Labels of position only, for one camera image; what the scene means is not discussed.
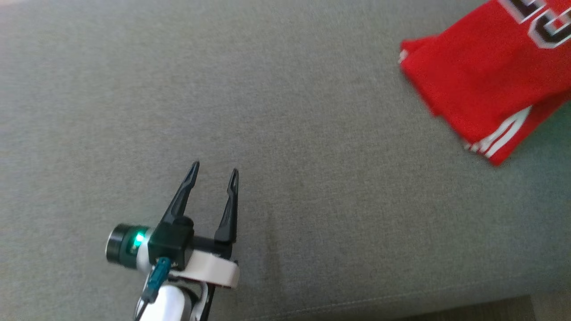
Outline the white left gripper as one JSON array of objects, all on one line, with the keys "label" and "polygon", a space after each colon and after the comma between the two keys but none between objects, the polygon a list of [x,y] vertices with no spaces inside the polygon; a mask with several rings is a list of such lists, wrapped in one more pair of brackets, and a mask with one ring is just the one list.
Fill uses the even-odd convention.
[{"label": "white left gripper", "polygon": [[[194,161],[180,183],[169,207],[160,222],[175,223],[184,216],[188,197],[198,177],[200,162]],[[237,238],[237,207],[239,195],[239,171],[234,168],[227,187],[227,203],[214,240],[223,244],[234,244]],[[106,244],[108,262],[141,272],[148,276],[154,268],[149,261],[148,241],[153,228],[126,223],[118,224],[110,232]],[[235,288],[240,276],[236,262],[225,258],[223,250],[212,239],[196,236],[192,244],[190,260],[184,270],[171,268],[169,280],[184,282],[205,282],[217,287]]]}]

